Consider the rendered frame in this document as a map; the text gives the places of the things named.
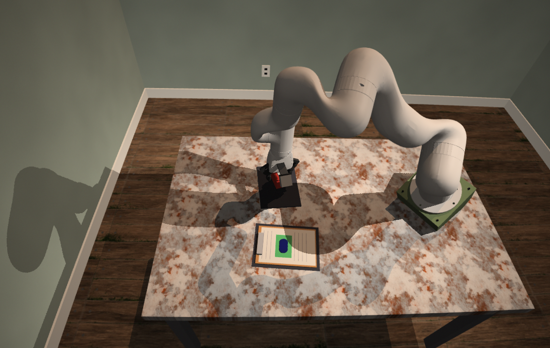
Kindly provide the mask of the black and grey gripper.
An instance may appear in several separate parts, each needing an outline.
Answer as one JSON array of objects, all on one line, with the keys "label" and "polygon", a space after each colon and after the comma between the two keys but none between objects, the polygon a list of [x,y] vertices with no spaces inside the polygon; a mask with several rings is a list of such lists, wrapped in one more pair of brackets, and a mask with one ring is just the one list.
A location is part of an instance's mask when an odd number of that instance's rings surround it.
[{"label": "black and grey gripper", "polygon": [[279,172],[277,167],[278,163],[284,163],[288,173],[292,174],[293,168],[297,167],[297,164],[299,164],[299,159],[293,158],[293,152],[286,157],[274,156],[269,149],[267,162],[260,168],[260,171],[266,175],[266,180],[268,180],[269,183],[271,183],[271,174]]}]

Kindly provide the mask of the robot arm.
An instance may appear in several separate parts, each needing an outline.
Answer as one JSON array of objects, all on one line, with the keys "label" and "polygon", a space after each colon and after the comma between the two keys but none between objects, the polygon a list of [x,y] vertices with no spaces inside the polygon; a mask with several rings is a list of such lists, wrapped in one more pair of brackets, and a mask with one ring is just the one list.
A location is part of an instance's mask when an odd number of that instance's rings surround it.
[{"label": "robot arm", "polygon": [[358,136],[371,117],[377,131],[396,145],[422,145],[410,184],[412,200],[423,211],[434,214],[450,211],[458,204],[465,129],[455,120],[423,117],[407,105],[389,63],[375,49],[357,48],[346,55],[331,97],[326,96],[312,69],[283,69],[275,81],[273,107],[253,117],[253,141],[270,143],[274,156],[289,156],[304,106],[338,137]]}]

